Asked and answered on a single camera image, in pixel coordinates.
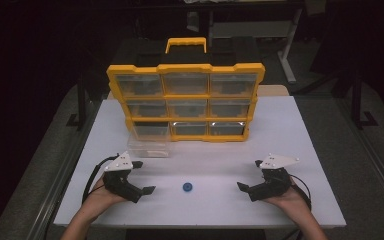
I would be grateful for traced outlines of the person's left hand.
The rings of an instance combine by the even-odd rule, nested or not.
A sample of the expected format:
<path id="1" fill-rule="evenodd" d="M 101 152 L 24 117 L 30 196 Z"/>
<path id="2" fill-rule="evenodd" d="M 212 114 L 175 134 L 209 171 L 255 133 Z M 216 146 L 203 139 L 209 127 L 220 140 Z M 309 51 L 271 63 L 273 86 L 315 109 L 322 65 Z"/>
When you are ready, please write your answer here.
<path id="1" fill-rule="evenodd" d="M 83 212 L 89 216 L 99 216 L 111 206 L 124 202 L 125 199 L 111 193 L 105 188 L 102 179 L 99 179 L 85 202 L 82 204 Z"/>

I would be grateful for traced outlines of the beige wooden board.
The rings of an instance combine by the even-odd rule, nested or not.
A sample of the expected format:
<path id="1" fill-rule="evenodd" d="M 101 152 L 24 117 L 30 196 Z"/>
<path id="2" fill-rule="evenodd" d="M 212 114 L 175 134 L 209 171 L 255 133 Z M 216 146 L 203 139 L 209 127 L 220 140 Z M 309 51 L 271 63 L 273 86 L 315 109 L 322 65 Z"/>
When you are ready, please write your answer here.
<path id="1" fill-rule="evenodd" d="M 257 90 L 259 97 L 263 96 L 288 96 L 289 91 L 283 85 L 260 85 Z"/>

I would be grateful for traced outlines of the white metal desk frame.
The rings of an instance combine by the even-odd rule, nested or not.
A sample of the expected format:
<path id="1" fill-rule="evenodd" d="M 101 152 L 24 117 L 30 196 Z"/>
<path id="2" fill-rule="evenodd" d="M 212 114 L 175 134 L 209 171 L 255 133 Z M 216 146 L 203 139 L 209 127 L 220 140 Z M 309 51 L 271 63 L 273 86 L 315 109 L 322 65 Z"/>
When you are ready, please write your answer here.
<path id="1" fill-rule="evenodd" d="M 289 84 L 297 82 L 288 61 L 288 55 L 293 43 L 303 9 L 297 9 L 291 20 L 279 21 L 250 21 L 250 22 L 215 22 L 214 14 L 210 14 L 209 40 L 237 36 L 253 36 L 255 38 L 285 39 L 284 46 L 277 51 L 277 57 Z"/>

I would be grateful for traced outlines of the clear plastic drawer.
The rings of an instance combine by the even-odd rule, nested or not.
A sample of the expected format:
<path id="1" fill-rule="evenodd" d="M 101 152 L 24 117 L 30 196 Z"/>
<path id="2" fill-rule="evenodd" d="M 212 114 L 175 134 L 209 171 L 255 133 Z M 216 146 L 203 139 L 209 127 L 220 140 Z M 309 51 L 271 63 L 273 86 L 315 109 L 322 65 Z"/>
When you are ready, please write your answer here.
<path id="1" fill-rule="evenodd" d="M 170 132 L 167 124 L 135 124 L 130 130 L 127 148 L 138 158 L 167 158 L 170 155 Z"/>

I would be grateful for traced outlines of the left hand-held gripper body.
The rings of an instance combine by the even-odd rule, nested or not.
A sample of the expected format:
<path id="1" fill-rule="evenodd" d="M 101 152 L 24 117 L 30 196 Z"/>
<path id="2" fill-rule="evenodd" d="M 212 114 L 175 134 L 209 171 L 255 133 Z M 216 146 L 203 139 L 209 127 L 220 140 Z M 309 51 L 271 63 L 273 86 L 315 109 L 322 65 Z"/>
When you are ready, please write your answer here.
<path id="1" fill-rule="evenodd" d="M 105 167 L 103 182 L 105 188 L 127 201 L 137 203 L 143 196 L 142 190 L 128 181 L 128 176 L 133 170 L 133 164 L 128 152 L 117 155 L 115 159 Z"/>

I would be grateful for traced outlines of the black metal stand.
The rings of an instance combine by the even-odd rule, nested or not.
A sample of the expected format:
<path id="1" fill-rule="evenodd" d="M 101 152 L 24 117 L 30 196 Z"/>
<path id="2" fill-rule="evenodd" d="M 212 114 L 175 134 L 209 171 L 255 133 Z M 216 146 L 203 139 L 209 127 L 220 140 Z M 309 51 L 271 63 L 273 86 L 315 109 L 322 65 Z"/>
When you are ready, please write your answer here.
<path id="1" fill-rule="evenodd" d="M 81 74 L 77 79 L 77 112 L 71 114 L 66 125 L 76 127 L 80 131 L 87 118 L 87 91 L 85 88 L 85 78 Z"/>
<path id="2" fill-rule="evenodd" d="M 362 130 L 366 126 L 377 126 L 378 123 L 369 111 L 361 111 L 362 79 L 356 75 L 352 84 L 351 120 Z"/>

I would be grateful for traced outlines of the set of clear organizer drawers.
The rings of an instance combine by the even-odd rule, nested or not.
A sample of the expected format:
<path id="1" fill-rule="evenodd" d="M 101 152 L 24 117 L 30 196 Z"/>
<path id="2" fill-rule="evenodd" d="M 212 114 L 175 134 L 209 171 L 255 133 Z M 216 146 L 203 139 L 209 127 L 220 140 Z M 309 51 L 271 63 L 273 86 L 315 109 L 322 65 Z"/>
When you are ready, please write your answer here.
<path id="1" fill-rule="evenodd" d="M 116 76 L 126 127 L 139 138 L 243 141 L 256 107 L 254 73 Z"/>

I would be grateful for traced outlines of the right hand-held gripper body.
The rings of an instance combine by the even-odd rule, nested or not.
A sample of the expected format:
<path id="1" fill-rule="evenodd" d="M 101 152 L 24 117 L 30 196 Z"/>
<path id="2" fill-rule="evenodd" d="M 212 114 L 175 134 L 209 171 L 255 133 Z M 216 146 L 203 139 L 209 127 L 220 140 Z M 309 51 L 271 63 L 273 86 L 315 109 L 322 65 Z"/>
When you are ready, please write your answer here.
<path id="1" fill-rule="evenodd" d="M 261 164 L 264 182 L 248 189 L 252 201 L 264 200 L 269 197 L 280 196 L 292 185 L 290 174 L 286 166 L 297 164 L 299 159 L 269 153 Z"/>

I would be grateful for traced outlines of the yellow and black drawer organizer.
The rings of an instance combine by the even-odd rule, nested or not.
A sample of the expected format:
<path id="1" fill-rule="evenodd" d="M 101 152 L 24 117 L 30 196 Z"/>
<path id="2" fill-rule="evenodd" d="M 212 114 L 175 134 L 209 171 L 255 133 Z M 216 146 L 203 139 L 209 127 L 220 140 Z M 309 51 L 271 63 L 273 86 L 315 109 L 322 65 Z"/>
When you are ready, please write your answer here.
<path id="1" fill-rule="evenodd" d="M 255 40 L 251 37 L 222 39 L 209 46 L 204 37 L 170 38 L 167 41 L 130 39 L 122 42 L 107 68 L 111 93 L 120 103 L 116 76 L 167 73 L 254 73 L 257 85 L 265 75 Z"/>

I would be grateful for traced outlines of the person's right hand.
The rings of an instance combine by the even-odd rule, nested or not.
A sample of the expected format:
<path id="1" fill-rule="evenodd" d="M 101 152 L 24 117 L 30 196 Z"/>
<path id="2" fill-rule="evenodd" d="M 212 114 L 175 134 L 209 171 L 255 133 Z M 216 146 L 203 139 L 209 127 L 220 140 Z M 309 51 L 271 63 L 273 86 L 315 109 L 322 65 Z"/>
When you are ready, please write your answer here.
<path id="1" fill-rule="evenodd" d="M 291 220 L 298 221 L 308 215 L 311 210 L 302 196 L 303 191 L 295 182 L 280 196 L 269 197 L 264 202 L 282 210 Z"/>

